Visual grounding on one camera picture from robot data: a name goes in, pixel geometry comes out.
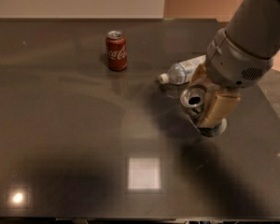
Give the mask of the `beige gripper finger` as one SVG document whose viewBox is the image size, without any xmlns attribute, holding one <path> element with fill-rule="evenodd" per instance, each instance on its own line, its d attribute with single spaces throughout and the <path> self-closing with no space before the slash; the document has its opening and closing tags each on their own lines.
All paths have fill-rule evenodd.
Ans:
<svg viewBox="0 0 280 224">
<path fill-rule="evenodd" d="M 204 90 L 205 92 L 213 91 L 216 88 L 216 84 L 213 83 L 207 75 L 206 63 L 201 63 L 198 65 L 191 77 L 188 88 L 199 88 Z"/>
<path fill-rule="evenodd" d="M 239 89 L 219 88 L 206 94 L 204 111 L 197 121 L 199 128 L 214 128 L 226 118 L 241 101 Z"/>
</svg>

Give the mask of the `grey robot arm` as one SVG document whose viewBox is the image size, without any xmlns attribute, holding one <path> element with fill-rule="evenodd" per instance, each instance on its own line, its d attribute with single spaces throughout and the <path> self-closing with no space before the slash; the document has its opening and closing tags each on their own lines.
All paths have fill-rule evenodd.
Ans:
<svg viewBox="0 0 280 224">
<path fill-rule="evenodd" d="M 243 0 L 217 31 L 190 86 L 204 88 L 198 128 L 217 126 L 240 102 L 240 90 L 255 85 L 280 50 L 280 0 Z"/>
</svg>

